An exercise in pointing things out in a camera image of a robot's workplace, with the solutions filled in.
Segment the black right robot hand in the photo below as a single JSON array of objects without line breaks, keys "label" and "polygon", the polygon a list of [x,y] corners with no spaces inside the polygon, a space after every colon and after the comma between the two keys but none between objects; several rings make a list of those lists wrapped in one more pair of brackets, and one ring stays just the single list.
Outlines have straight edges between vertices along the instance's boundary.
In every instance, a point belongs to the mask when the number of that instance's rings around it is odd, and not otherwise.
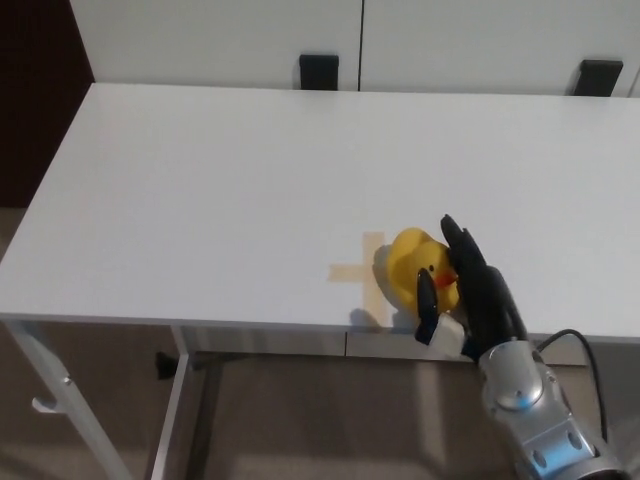
[{"label": "black right robot hand", "polygon": [[433,267],[421,267],[416,275],[419,323],[415,339],[442,355],[464,356],[473,362],[491,348],[508,341],[526,341],[527,330],[500,271],[489,265],[472,235],[450,215],[440,226],[448,246],[445,258],[457,274],[453,285],[467,324],[448,320],[438,311]]}]

